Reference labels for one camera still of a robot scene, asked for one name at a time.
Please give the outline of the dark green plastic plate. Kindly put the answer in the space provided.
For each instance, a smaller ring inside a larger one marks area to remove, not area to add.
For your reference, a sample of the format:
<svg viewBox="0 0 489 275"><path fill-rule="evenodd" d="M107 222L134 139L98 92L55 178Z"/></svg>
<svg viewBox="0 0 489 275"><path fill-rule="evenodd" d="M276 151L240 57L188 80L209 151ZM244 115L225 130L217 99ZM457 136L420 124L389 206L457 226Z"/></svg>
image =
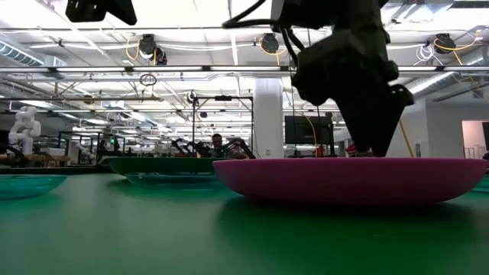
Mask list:
<svg viewBox="0 0 489 275"><path fill-rule="evenodd" d="M108 157L108 165L122 176L128 173L213 173L220 158L196 157Z"/></svg>

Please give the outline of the red background object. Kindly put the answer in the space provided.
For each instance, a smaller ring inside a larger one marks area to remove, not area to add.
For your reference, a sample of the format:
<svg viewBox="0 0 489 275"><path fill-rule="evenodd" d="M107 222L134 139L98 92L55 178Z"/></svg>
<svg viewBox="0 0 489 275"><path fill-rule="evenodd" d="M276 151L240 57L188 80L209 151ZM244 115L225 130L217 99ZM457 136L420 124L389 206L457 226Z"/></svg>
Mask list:
<svg viewBox="0 0 489 275"><path fill-rule="evenodd" d="M345 149L345 152L347 154L347 157L373 157L371 149L368 149L366 151L358 151L356 146L354 146L353 144L349 145Z"/></svg>

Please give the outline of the wooden background bench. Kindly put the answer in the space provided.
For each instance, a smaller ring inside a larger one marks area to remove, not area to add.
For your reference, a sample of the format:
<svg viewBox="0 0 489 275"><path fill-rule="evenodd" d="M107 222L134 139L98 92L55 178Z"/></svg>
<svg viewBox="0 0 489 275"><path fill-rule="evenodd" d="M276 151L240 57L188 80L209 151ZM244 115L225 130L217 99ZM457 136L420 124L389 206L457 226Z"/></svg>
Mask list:
<svg viewBox="0 0 489 275"><path fill-rule="evenodd" d="M13 154L0 154L0 160L17 160L18 157L16 157ZM41 154L31 154L24 156L25 160L30 160L30 161L37 161L37 162L68 162L71 160L70 157L68 156L57 156L57 155L41 155Z"/></svg>

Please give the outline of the magenta opaque plastic plate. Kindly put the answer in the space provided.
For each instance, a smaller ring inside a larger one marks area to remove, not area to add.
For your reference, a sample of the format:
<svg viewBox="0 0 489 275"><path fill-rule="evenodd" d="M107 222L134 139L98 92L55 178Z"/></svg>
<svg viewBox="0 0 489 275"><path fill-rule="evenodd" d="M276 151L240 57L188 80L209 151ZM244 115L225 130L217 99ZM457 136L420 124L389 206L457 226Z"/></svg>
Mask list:
<svg viewBox="0 0 489 275"><path fill-rule="evenodd" d="M427 205L464 195L489 161L458 158L324 157L217 160L230 190L249 199L326 205Z"/></svg>

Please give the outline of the black monitor screen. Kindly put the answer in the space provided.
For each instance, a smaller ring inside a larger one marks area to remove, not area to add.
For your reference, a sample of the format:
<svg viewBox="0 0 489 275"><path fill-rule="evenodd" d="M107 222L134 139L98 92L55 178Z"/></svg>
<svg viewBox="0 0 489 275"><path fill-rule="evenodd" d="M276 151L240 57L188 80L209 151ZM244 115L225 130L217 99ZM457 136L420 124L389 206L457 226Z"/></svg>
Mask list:
<svg viewBox="0 0 489 275"><path fill-rule="evenodd" d="M284 117L285 144L332 144L333 123L329 117Z"/></svg>

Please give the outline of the long white light bar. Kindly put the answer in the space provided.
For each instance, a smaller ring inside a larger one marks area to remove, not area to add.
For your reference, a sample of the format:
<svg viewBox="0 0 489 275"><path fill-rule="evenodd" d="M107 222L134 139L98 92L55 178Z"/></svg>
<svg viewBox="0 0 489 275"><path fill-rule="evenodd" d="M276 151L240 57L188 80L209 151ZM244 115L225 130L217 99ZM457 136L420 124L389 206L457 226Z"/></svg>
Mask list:
<svg viewBox="0 0 489 275"><path fill-rule="evenodd" d="M398 66L399 73L489 72L489 66ZM0 73L159 73L159 72L294 72L289 66L61 66L0 67Z"/></svg>

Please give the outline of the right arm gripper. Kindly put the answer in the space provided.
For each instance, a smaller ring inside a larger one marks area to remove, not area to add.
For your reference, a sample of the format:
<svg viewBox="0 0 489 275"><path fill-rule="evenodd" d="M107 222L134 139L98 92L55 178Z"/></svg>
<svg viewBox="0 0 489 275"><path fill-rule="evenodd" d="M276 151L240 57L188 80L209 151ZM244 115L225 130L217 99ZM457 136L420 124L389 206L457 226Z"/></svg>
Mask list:
<svg viewBox="0 0 489 275"><path fill-rule="evenodd" d="M291 83L301 99L315 106L336 101L357 152L385 157L414 98L405 86L389 85L399 70L387 57L385 33L376 30L365 37L339 30L302 49Z"/></svg>

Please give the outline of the black workstation frame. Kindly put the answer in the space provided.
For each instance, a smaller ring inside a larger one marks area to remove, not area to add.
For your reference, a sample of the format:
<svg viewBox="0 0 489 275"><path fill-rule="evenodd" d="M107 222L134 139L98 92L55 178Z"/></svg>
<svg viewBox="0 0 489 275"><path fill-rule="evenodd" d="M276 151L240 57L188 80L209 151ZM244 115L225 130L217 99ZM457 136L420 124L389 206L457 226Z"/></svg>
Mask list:
<svg viewBox="0 0 489 275"><path fill-rule="evenodd" d="M126 137L100 131L61 131L57 147L64 143L65 155L75 165L95 165L104 157L120 157L125 153Z"/></svg>

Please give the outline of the black background station frame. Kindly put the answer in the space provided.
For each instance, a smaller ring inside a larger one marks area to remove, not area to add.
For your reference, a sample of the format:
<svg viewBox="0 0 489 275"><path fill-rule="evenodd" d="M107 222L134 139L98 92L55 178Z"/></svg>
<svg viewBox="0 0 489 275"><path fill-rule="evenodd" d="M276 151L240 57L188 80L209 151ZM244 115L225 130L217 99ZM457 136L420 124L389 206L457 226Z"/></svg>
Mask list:
<svg viewBox="0 0 489 275"><path fill-rule="evenodd" d="M215 102L231 102L233 100L237 100L241 103L242 106L244 106L244 109L237 108L237 109L226 109L226 108L219 108L219 109L202 109L202 107L209 101L215 101ZM230 121L230 124L232 126L237 126L237 125L243 125L243 124L248 124L250 127L250 142L247 144L250 149L253 152L254 145L253 145L253 139L254 139L254 97L253 96L231 96L231 95L216 95L216 96L200 96L196 97L194 103L192 104L192 141L195 141L195 132L196 132L196 114L201 113L201 112L207 112L207 113L225 113L225 112L237 112L237 113L242 113L242 112L247 112L251 114L251 119L249 121Z"/></svg>

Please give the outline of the black table frame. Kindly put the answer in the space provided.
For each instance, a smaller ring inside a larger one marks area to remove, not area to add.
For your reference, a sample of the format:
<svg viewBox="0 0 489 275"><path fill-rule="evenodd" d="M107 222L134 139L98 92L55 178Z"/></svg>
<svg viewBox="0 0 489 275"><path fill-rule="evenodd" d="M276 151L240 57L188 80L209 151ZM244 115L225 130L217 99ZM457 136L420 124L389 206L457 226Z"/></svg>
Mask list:
<svg viewBox="0 0 489 275"><path fill-rule="evenodd" d="M109 167L0 167L0 175L6 174L59 174L59 175L82 175L97 173L114 173Z"/></svg>

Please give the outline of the person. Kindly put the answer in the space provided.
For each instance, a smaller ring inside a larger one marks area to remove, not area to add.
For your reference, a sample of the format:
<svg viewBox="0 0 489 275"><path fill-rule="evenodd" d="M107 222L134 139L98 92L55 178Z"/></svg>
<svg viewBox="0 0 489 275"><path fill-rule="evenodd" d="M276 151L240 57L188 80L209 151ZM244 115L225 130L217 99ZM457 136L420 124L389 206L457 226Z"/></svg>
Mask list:
<svg viewBox="0 0 489 275"><path fill-rule="evenodd" d="M212 157L213 158L228 158L228 159L247 159L248 156L241 149L241 145L234 143L231 149L226 149L223 145L222 136L214 134L212 136Z"/></svg>

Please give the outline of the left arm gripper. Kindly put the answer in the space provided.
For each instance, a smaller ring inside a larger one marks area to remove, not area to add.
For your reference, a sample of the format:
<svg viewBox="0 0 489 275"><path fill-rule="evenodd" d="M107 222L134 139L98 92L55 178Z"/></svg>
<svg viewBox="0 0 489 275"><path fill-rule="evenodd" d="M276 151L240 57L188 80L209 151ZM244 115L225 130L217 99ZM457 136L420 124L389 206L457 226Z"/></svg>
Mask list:
<svg viewBox="0 0 489 275"><path fill-rule="evenodd" d="M103 21L107 14L128 25L138 21L131 0L68 0L65 11L73 23Z"/></svg>

